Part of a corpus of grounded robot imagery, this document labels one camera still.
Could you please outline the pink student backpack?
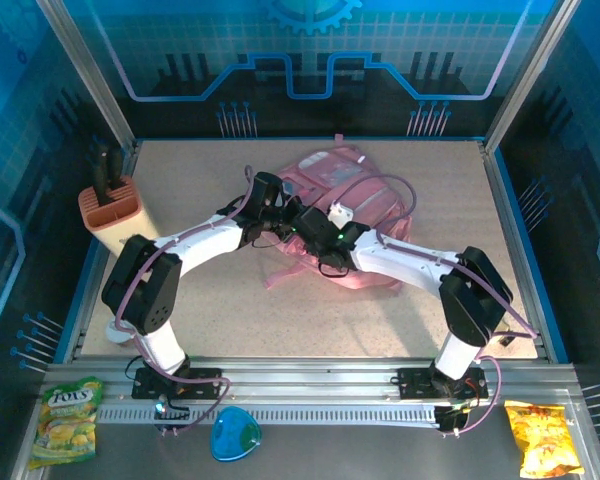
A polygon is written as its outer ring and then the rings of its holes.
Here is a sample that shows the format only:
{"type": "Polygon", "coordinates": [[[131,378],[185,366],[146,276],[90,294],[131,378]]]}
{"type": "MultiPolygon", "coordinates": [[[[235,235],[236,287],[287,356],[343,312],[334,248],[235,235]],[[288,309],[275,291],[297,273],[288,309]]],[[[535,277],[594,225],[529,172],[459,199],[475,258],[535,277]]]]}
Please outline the pink student backpack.
{"type": "MultiPolygon", "coordinates": [[[[353,220],[409,242],[411,212],[415,207],[407,206],[402,195],[387,182],[388,174],[381,174],[358,147],[345,144],[342,134],[336,134],[334,142],[335,146],[319,149],[276,172],[285,193],[298,196],[305,206],[317,207],[329,219],[335,219],[339,227],[344,226],[345,220],[353,220]]],[[[297,235],[284,242],[269,232],[262,237],[295,262],[270,275],[264,281],[266,289],[305,271],[351,290],[383,287],[397,294],[402,288],[400,281],[375,273],[354,271],[345,277],[325,277],[319,272],[318,260],[309,255],[297,235]]]]}

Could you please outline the green candy bag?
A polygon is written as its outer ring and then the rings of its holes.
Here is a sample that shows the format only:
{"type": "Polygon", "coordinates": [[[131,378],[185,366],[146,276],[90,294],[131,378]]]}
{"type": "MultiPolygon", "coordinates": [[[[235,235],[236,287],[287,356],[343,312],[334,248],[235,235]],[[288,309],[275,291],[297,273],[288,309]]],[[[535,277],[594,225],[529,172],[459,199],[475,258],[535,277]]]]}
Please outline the green candy bag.
{"type": "Polygon", "coordinates": [[[89,376],[44,392],[29,471],[95,457],[95,421],[103,391],[104,383],[89,376]]]}

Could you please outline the yellow chips bag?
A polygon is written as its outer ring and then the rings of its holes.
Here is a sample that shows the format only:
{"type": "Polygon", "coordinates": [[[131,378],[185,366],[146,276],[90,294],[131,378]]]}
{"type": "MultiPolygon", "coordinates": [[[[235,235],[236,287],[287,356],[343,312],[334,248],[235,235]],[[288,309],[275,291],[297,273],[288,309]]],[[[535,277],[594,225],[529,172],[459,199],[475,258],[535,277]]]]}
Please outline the yellow chips bag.
{"type": "Polygon", "coordinates": [[[522,455],[521,478],[542,480],[585,473],[563,405],[506,400],[504,407],[514,441],[522,455]]]}

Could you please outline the cream and terracotta knife block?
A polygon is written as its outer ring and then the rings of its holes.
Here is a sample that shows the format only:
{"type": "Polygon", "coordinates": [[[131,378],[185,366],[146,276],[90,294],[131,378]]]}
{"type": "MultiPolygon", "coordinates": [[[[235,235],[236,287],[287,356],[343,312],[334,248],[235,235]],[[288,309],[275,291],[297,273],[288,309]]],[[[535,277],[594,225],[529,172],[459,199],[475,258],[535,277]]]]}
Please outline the cream and terracotta knife block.
{"type": "Polygon", "coordinates": [[[124,175],[121,180],[124,186],[107,191],[113,201],[106,205],[99,205],[93,187],[78,195],[84,226],[115,256],[120,255],[126,241],[134,235],[151,240],[160,236],[133,179],[124,175]]]}

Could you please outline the tin can with pull tab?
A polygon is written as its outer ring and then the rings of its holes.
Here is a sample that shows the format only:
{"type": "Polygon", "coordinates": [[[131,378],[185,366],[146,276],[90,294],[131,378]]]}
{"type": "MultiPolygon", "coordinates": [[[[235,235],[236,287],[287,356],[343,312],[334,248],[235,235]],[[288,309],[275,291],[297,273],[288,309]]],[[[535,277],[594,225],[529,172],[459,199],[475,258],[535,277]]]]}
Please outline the tin can with pull tab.
{"type": "Polygon", "coordinates": [[[106,325],[105,335],[114,344],[124,344],[132,339],[132,335],[126,331],[119,330],[114,321],[106,325]]]}

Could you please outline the blue translucent plastic case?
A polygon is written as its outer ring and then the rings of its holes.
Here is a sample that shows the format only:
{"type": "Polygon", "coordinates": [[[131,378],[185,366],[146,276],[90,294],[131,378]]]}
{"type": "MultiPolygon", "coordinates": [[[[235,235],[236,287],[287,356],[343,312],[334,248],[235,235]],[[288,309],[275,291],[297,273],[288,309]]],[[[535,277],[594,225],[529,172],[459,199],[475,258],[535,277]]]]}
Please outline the blue translucent plastic case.
{"type": "Polygon", "coordinates": [[[244,409],[229,406],[215,420],[211,431],[211,454],[219,462],[234,462],[248,456],[262,440],[260,425],[244,409]]]}

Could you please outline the aluminium front frame rail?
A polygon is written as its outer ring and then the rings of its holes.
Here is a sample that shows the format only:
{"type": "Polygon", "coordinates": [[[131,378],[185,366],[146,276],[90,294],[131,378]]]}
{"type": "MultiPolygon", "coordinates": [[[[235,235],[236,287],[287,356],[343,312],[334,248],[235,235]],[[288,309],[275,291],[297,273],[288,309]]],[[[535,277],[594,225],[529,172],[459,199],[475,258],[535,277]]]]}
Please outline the aluminium front frame rail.
{"type": "MultiPolygon", "coordinates": [[[[132,389],[128,360],[123,357],[88,356],[70,364],[51,365],[41,389],[95,376],[105,383],[105,399],[120,402],[132,389]]],[[[428,359],[417,358],[198,358],[198,368],[219,368],[231,381],[230,404],[394,404],[398,387],[390,379],[400,368],[426,368],[428,359]]],[[[489,392],[501,382],[500,398],[530,403],[560,404],[583,397],[571,365],[540,360],[500,360],[501,371],[488,361],[484,370],[489,392]]]]}

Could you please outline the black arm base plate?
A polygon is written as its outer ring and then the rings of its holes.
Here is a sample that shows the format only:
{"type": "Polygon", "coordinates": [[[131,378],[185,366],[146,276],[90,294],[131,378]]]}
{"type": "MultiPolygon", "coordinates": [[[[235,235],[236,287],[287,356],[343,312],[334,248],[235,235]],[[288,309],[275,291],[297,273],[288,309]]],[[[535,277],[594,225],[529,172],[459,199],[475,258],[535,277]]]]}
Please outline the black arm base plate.
{"type": "Polygon", "coordinates": [[[470,400],[489,397],[484,371],[471,367],[458,380],[433,368],[400,368],[390,379],[398,387],[402,400],[442,399],[470,400]]]}
{"type": "Polygon", "coordinates": [[[159,374],[153,368],[139,368],[134,377],[131,397],[141,400],[158,400],[161,396],[168,400],[216,400],[220,395],[219,368],[185,368],[175,376],[203,380],[203,383],[175,382],[159,374]]]}

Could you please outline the black handled knife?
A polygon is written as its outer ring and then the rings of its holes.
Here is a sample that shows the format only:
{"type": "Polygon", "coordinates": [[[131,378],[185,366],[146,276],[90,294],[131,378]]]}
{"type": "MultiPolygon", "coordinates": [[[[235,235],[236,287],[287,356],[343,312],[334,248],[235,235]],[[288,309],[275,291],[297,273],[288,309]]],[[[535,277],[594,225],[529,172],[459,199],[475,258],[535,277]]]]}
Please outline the black handled knife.
{"type": "Polygon", "coordinates": [[[95,152],[91,166],[96,199],[99,206],[104,206],[112,202],[106,194],[108,188],[107,152],[105,150],[95,152]]]}
{"type": "Polygon", "coordinates": [[[117,190],[125,186],[122,180],[124,163],[124,152],[121,148],[112,148],[107,153],[108,183],[111,190],[117,190]]]}

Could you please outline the aluminium side rail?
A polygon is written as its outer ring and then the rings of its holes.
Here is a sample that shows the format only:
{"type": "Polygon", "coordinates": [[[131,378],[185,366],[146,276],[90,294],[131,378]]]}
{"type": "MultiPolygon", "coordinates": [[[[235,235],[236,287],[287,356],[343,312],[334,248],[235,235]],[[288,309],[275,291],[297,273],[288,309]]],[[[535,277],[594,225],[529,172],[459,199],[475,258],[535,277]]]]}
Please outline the aluminium side rail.
{"type": "Polygon", "coordinates": [[[499,267],[498,270],[514,294],[511,306],[537,333],[535,339],[520,338],[513,340],[507,346],[503,346],[501,341],[496,338],[490,342],[488,352],[497,353],[501,358],[513,359],[525,358],[527,350],[530,349],[533,361],[555,363],[555,349],[547,330],[545,309],[516,222],[514,211],[516,204],[510,203],[505,178],[499,168],[495,153],[488,150],[483,143],[479,143],[478,146],[510,264],[508,270],[505,270],[504,267],[499,267]]]}
{"type": "MultiPolygon", "coordinates": [[[[91,166],[95,152],[105,150],[108,153],[112,148],[117,147],[112,147],[106,141],[96,137],[87,153],[88,164],[91,166]]],[[[94,305],[97,303],[104,270],[108,258],[114,255],[89,231],[88,233],[91,235],[91,243],[65,323],[66,332],[62,334],[61,343],[56,352],[58,361],[69,362],[81,355],[94,305]]]]}

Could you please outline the aluminium frame post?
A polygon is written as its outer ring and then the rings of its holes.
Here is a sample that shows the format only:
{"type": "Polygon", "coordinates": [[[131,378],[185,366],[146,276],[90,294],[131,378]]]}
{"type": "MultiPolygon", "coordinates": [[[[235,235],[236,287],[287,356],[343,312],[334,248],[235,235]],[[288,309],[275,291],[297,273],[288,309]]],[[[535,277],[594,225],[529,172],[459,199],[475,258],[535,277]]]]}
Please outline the aluminium frame post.
{"type": "Polygon", "coordinates": [[[136,143],[112,90],[63,0],[35,0],[69,57],[119,145],[132,151],[136,143]]]}
{"type": "Polygon", "coordinates": [[[493,154],[511,127],[582,0],[555,0],[485,136],[484,151],[493,154]]]}

